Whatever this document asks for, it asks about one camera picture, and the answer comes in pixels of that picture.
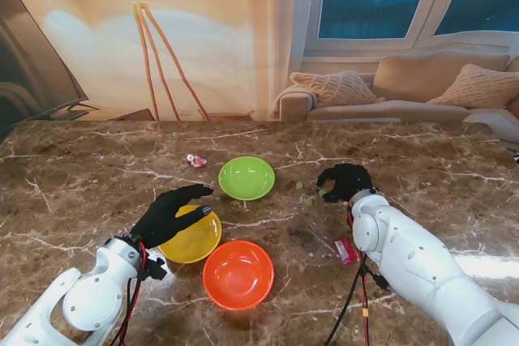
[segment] brown marble surface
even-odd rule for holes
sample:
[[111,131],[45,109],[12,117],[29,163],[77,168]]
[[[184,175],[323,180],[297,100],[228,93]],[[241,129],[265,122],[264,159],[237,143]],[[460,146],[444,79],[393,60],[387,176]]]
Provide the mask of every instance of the brown marble surface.
[[[208,167],[188,168],[189,152]],[[276,171],[263,199],[233,201],[218,187],[220,167],[243,155]],[[323,344],[357,266],[342,265],[332,246],[351,237],[344,206],[304,200],[340,162],[364,164],[468,274],[519,302],[519,167],[482,126],[29,122],[0,147],[0,339],[59,272],[90,271],[96,247],[128,231],[157,194],[203,182],[215,189],[204,202],[222,220],[222,241],[250,240],[271,255],[272,292],[258,309],[232,314],[207,297],[203,261],[169,263],[162,282],[143,284],[128,345]],[[363,345],[359,292],[336,344]],[[371,344],[447,344],[424,313],[371,281],[369,297]]]

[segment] black robotic glove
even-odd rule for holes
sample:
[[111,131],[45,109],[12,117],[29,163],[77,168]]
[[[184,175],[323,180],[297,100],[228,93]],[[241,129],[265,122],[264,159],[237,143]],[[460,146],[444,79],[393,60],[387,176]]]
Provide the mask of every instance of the black robotic glove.
[[175,218],[178,209],[188,204],[192,199],[200,199],[202,196],[212,194],[212,192],[211,188],[202,184],[194,184],[160,194],[131,229],[131,239],[143,242],[146,249],[169,241],[178,232],[187,229],[211,212],[210,207],[200,206],[184,216]]
[[336,203],[339,200],[349,200],[360,190],[373,188],[370,174],[362,165],[337,164],[325,169],[317,178],[317,186],[322,186],[327,180],[335,180],[333,189],[323,196],[325,202]]

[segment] window frame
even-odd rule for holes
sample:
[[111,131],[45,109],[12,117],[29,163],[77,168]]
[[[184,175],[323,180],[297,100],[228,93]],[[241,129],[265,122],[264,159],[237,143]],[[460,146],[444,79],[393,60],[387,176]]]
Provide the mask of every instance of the window frame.
[[383,39],[330,39],[319,38],[322,0],[311,0],[308,20],[305,57],[313,57],[319,53],[323,57],[366,57],[370,52],[406,49],[429,49],[434,47],[452,47],[453,45],[470,45],[475,50],[488,51],[488,46],[498,51],[509,48],[518,32],[476,31],[457,32],[435,36],[443,17],[452,0],[420,0],[408,32],[404,38]]

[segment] lamp leg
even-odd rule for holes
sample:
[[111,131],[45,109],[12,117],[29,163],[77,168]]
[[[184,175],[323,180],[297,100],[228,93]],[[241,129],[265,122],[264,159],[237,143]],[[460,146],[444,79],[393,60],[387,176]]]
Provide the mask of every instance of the lamp leg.
[[152,22],[153,27],[157,30],[157,32],[159,33],[159,36],[161,36],[161,39],[164,42],[165,47],[168,49],[169,54],[171,55],[171,58],[173,59],[173,61],[175,63],[175,66],[177,67],[178,73],[180,74],[180,78],[182,79],[184,84],[186,84],[186,87],[189,90],[189,92],[193,95],[193,98],[195,99],[196,104],[199,106],[200,111],[202,112],[204,117],[208,121],[211,121],[211,118],[208,116],[208,113],[205,111],[204,107],[202,106],[202,103],[200,103],[200,100],[199,100],[198,96],[196,95],[195,91],[193,90],[193,88],[189,84],[189,81],[187,81],[187,78],[184,75],[184,71],[182,70],[182,67],[180,66],[180,62],[178,61],[178,58],[177,58],[175,52],[173,51],[173,48],[169,44],[168,39],[165,36],[164,32],[162,31],[161,27],[159,26],[159,24],[157,23],[157,21],[153,17],[153,14],[150,11],[148,5],[146,3],[143,3],[142,7],[144,8],[144,11],[146,12],[146,15],[148,16],[149,20]]
[[135,22],[137,23],[137,28],[139,29],[140,44],[143,48],[144,66],[146,67],[146,80],[148,81],[149,94],[152,97],[153,112],[155,113],[155,119],[160,121],[161,119],[159,118],[159,110],[157,108],[157,101],[155,100],[155,91],[153,91],[152,74],[149,69],[148,47],[146,46],[146,39],[144,37],[143,26],[140,23],[140,18],[139,18],[139,14],[137,12],[136,3],[133,4],[133,16],[135,17]]
[[171,105],[171,108],[173,109],[175,117],[177,118],[177,122],[180,122],[180,117],[178,116],[177,108],[175,107],[175,103],[173,102],[173,97],[171,96],[171,93],[169,92],[168,84],[165,81],[164,72],[162,71],[161,58],[159,57],[159,52],[157,50],[157,47],[155,46],[155,41],[153,40],[153,35],[149,29],[148,22],[146,22],[143,12],[140,9],[141,6],[142,6],[142,3],[140,3],[136,6],[137,14],[140,18],[140,22],[142,23],[142,25],[144,27],[144,30],[146,30],[146,35],[148,36],[149,45],[152,47],[153,54],[155,56],[155,62],[157,63],[157,69],[159,70],[159,76],[161,77],[161,82],[162,82],[162,85],[164,86],[165,93],[168,96],[169,104]]

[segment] beige sofa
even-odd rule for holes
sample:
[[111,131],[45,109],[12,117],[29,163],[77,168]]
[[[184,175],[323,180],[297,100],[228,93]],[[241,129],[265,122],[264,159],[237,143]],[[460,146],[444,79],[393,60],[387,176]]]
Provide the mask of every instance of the beige sofa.
[[478,122],[487,124],[500,139],[519,143],[519,97],[507,109],[466,109],[429,105],[441,96],[466,64],[498,71],[519,71],[519,57],[498,53],[444,50],[435,53],[388,56],[374,74],[361,74],[382,103],[314,108],[311,96],[301,92],[280,99],[281,121],[397,118],[403,122]]

